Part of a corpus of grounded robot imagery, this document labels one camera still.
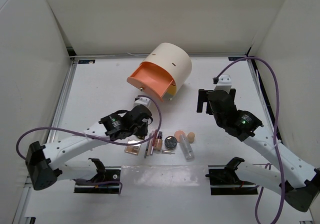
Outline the pink makeup pencil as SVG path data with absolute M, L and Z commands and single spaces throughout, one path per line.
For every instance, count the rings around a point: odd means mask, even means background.
M 148 145 L 147 156 L 150 156 L 150 155 L 151 155 L 152 146 L 153 146 L 153 141 L 154 141 L 154 135 L 155 135 L 155 131 L 152 131 L 152 133 L 151 133 L 151 139 L 150 139 L 149 145 Z

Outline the small silver makeup stick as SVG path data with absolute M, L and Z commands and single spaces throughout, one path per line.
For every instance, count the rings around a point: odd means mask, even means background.
M 174 154 L 175 154 L 175 152 L 173 152 L 173 151 L 168 151 L 168 150 L 161 150 L 161 153 L 162 153 L 162 154 L 168 154 L 168 155 L 174 155 Z

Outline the yellow drawer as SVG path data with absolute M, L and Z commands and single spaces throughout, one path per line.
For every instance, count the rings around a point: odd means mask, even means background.
M 177 92 L 177 87 L 174 83 L 171 83 L 170 86 L 168 87 L 166 94 L 170 96 L 175 96 Z

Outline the cream round drawer organizer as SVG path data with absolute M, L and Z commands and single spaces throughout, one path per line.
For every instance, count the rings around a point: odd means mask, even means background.
M 192 70 L 189 55 L 180 47 L 167 42 L 158 45 L 143 62 L 151 62 L 165 69 L 175 81 L 176 94 Z

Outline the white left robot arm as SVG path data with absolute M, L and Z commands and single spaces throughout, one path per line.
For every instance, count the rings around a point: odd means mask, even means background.
M 70 133 L 68 138 L 43 145 L 31 143 L 24 160 L 33 189 L 44 190 L 61 180 L 74 180 L 83 186 L 105 184 L 105 167 L 99 159 L 74 163 L 72 158 L 105 144 L 124 146 L 123 140 L 131 136 L 143 137 L 147 142 L 152 121 L 150 110 L 140 104 L 130 111 L 106 115 L 82 132 L 59 129 Z

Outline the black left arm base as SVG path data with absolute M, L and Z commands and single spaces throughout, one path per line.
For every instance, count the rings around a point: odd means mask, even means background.
M 89 159 L 94 164 L 94 175 L 91 178 L 74 179 L 76 194 L 117 194 L 122 192 L 121 167 L 106 167 L 99 159 Z

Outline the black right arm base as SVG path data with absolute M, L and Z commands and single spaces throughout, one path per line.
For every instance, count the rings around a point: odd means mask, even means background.
M 209 180 L 212 196 L 257 195 L 258 186 L 238 178 L 235 171 L 244 159 L 232 158 L 226 165 L 209 165 L 205 177 Z

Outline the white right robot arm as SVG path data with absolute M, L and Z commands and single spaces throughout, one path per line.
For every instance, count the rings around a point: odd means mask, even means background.
M 254 183 L 277 194 L 294 209 L 306 212 L 320 193 L 320 171 L 274 141 L 272 132 L 254 114 L 238 110 L 235 89 L 198 91 L 197 112 L 214 116 L 216 124 L 260 153 L 277 171 L 256 167 L 243 158 L 234 157 L 224 167 L 221 179 L 228 184 L 240 181 Z

